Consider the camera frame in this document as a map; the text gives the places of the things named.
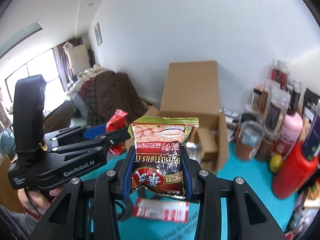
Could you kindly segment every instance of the human hand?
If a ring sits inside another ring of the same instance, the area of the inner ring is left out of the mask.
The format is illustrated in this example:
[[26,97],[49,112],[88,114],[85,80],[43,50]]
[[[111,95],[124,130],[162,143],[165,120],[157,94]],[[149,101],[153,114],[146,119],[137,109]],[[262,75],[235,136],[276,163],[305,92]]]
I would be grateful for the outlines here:
[[[64,186],[55,188],[53,190],[50,190],[49,194],[52,197],[57,197],[60,192],[62,191],[62,189],[64,188]],[[32,201],[32,203],[34,204],[34,206],[38,209],[38,211],[43,215],[46,210],[50,207],[51,202],[41,193],[36,192],[34,190],[29,190],[26,189],[30,195],[30,199]],[[18,198],[21,202],[21,204],[30,212],[32,212],[35,215],[38,215],[37,212],[35,211],[35,209],[33,208],[33,206],[30,204],[26,193],[25,193],[25,189],[18,189]]]

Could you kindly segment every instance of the red oval logo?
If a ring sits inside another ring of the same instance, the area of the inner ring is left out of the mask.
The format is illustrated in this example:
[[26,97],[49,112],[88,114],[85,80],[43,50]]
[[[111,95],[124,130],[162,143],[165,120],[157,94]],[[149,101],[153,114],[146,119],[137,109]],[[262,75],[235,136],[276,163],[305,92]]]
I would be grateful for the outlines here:
[[164,176],[156,169],[150,167],[141,167],[132,174],[132,179],[137,185],[146,185],[149,187],[161,187],[164,184]]

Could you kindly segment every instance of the picture frame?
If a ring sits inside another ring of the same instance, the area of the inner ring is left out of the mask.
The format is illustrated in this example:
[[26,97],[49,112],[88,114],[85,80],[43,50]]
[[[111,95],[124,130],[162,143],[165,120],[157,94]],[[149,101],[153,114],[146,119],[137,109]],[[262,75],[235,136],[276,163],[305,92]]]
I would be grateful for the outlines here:
[[98,46],[100,46],[102,44],[102,37],[101,37],[99,23],[97,23],[96,26],[94,27],[94,33],[96,34],[97,44],[98,44]]

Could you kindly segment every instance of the silver screw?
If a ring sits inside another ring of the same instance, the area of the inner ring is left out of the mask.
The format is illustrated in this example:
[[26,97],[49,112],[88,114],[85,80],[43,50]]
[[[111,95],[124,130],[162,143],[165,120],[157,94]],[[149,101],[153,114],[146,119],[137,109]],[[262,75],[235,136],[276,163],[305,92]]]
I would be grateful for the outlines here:
[[116,172],[114,170],[107,171],[107,175],[110,177],[114,176],[115,174],[116,174]]
[[80,182],[80,179],[79,179],[79,178],[73,178],[73,179],[71,179],[71,183],[72,183],[73,185],[77,185],[79,182]]
[[203,177],[206,177],[206,176],[209,175],[209,172],[206,171],[206,170],[201,170],[201,171],[199,171],[199,174],[200,174],[201,176],[203,176]]
[[242,179],[241,177],[238,177],[238,178],[236,178],[236,183],[241,185],[244,183],[244,179]]

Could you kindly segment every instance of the lemon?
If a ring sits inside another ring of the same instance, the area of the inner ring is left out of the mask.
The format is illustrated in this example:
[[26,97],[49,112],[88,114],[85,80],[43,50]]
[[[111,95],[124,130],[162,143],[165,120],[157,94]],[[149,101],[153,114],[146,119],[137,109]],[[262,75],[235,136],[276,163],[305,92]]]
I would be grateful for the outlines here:
[[269,162],[269,169],[273,173],[277,173],[283,164],[283,157],[280,154],[274,155]]

